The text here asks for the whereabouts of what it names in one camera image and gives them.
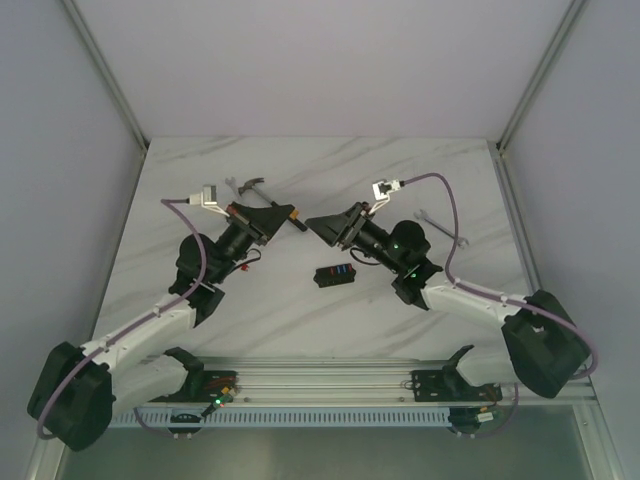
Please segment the black fuse box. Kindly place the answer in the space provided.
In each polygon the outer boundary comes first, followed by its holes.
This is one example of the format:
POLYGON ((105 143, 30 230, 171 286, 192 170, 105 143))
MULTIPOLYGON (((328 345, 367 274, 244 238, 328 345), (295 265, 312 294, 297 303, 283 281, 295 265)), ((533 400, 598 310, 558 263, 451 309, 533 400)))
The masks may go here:
POLYGON ((350 284, 355 281, 357 271, 351 263, 318 268, 313 281, 319 288, 350 284))

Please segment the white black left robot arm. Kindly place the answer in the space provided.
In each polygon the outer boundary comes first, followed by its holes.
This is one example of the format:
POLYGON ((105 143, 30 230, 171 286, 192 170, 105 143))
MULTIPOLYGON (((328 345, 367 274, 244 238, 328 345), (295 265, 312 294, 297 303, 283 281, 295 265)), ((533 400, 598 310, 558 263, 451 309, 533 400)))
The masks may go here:
POLYGON ((98 339, 80 346, 64 341, 51 350, 27 405, 38 437, 82 451, 124 412, 160 397, 198 399, 204 365, 175 340, 212 316, 224 297, 219 284, 242 268, 253 246, 266 245, 293 210, 233 202, 220 212, 227 227, 217 240, 189 224, 175 280, 153 307, 98 339))

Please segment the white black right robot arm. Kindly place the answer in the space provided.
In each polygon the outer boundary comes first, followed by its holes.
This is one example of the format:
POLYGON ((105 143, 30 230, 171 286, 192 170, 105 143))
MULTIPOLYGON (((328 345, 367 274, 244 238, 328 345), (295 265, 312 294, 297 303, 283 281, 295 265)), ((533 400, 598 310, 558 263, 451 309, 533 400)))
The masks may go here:
POLYGON ((377 226, 363 203, 334 215, 310 218, 307 227, 331 247, 359 249, 395 274, 392 286, 407 305, 452 314, 501 337, 500 346, 460 347, 443 366, 443 387, 464 399, 476 388, 519 382, 543 398, 554 398, 591 356, 558 299, 545 290, 508 297, 448 276, 431 262, 422 227, 398 222, 377 226))

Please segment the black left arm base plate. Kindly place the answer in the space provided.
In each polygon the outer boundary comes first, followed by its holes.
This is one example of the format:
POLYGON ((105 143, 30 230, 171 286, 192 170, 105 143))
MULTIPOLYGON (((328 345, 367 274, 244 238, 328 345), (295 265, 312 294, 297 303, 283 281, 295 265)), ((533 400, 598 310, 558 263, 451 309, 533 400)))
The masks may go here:
POLYGON ((174 403, 206 403, 229 393, 237 383, 238 373, 233 370, 205 370, 194 387, 161 396, 158 401, 174 403))

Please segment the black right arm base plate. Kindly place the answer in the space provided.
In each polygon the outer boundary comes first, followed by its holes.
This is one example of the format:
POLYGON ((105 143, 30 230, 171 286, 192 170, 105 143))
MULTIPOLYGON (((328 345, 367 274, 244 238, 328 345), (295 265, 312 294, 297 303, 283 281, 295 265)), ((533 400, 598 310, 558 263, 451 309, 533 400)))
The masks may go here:
POLYGON ((409 387, 416 402, 423 403, 496 403, 503 399, 499 386, 486 384, 474 387, 468 384, 456 371, 413 370, 409 387))

